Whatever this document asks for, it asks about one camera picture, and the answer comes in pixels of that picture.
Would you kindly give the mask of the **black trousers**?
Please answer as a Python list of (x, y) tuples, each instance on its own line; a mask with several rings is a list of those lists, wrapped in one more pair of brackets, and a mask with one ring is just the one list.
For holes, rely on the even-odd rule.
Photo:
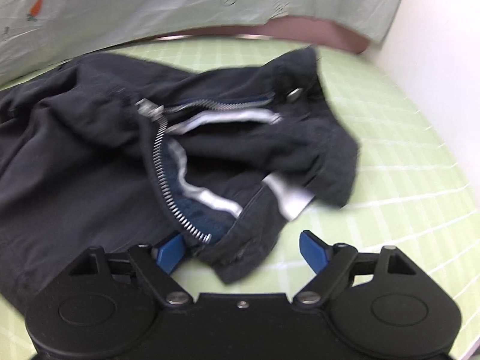
[(112, 53), (1, 92), (1, 294), (18, 311), (81, 252), (180, 233), (220, 280), (312, 200), (345, 206), (359, 146), (311, 47), (189, 72)]

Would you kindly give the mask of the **green grid cutting mat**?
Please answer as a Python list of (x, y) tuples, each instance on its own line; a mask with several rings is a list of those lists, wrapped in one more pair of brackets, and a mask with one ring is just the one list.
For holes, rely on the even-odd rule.
[(195, 259), (183, 262), (174, 278), (193, 295), (293, 295), (313, 276), (299, 252), (303, 230), (361, 252), (395, 245), (459, 306), (462, 323), (451, 355), (467, 359), (479, 347), (479, 203), (470, 183), (433, 125), (393, 80), (362, 55), (328, 47), (316, 52), (329, 107), (360, 145), (348, 205), (309, 205), (244, 280), (226, 285)]

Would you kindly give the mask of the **white foam board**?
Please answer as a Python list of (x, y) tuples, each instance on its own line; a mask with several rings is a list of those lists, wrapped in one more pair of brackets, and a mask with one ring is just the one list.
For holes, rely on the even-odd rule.
[(479, 0), (402, 0), (370, 57), (450, 147), (479, 137)]

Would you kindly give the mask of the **grey carrot print cloth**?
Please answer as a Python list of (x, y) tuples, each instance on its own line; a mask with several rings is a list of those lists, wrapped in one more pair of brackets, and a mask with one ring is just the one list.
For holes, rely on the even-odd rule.
[(1, 81), (52, 63), (164, 33), (331, 20), (381, 41), (401, 0), (1, 0)]

